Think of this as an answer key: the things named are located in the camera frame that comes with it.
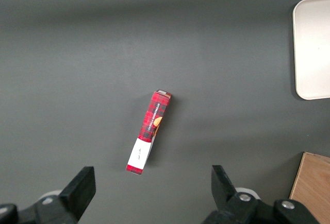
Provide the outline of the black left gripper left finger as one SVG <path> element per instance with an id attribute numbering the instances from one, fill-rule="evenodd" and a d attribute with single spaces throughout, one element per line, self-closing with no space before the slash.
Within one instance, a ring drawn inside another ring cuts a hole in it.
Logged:
<path id="1" fill-rule="evenodd" d="M 49 193 L 24 210 L 1 204 L 1 223 L 78 223 L 95 193 L 94 167 L 86 166 L 60 193 Z"/>

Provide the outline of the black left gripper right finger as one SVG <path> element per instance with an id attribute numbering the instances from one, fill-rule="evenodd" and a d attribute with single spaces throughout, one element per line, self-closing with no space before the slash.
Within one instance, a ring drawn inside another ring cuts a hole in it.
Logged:
<path id="1" fill-rule="evenodd" d="M 318 223 L 298 201 L 279 199 L 268 205 L 251 193 L 238 192 L 221 165 L 212 166 L 211 192 L 217 210 L 203 223 Z"/>

